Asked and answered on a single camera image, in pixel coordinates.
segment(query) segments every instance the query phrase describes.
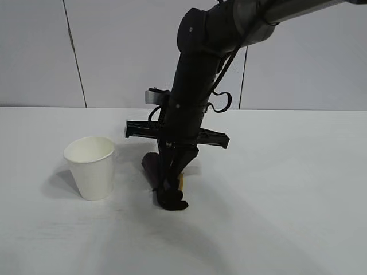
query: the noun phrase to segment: black cable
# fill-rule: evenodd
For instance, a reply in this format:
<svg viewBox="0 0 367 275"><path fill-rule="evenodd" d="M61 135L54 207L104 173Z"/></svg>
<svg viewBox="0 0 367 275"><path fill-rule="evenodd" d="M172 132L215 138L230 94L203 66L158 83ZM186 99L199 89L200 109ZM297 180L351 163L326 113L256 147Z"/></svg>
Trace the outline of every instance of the black cable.
<svg viewBox="0 0 367 275"><path fill-rule="evenodd" d="M209 89L209 91L205 94L205 96L200 100L200 102L203 102L207 97L209 97L214 90L218 87L219 83L222 81L224 75L226 74L226 72L228 71L229 66L231 65L232 61L235 59L237 53L239 52L240 48L242 47L242 44L246 41L246 39L248 38L248 36L250 35L252 29L256 26L257 21L259 19L264 18L266 11L276 2L277 0L269 0L267 1L264 5L259 6L259 12L257 13L256 16L254 16L254 18L249 22L246 31L244 32L244 34L241 37L240 42L237 44L237 46L234 48L231 56L229 57L228 61L225 63L221 73L219 74L219 76L217 77L217 79L215 80L214 84L212 85L212 87Z"/></svg>
<svg viewBox="0 0 367 275"><path fill-rule="evenodd" d="M153 111L151 111L151 113L149 114L149 117L148 117L148 121L151 121L151 119L153 118L153 115L156 113L156 111L158 111L159 109L161 109L162 106L157 106L153 109Z"/></svg>
<svg viewBox="0 0 367 275"><path fill-rule="evenodd" d="M228 96L227 105L222 110L216 110L214 105L211 102L208 102L208 106L212 106L213 111L215 111L215 113L224 113L225 111L227 111L229 109L229 107L231 107L232 95L230 93L228 93L228 92L217 93L217 92L213 91L213 94L216 95L216 96L221 96L221 95L227 95Z"/></svg>

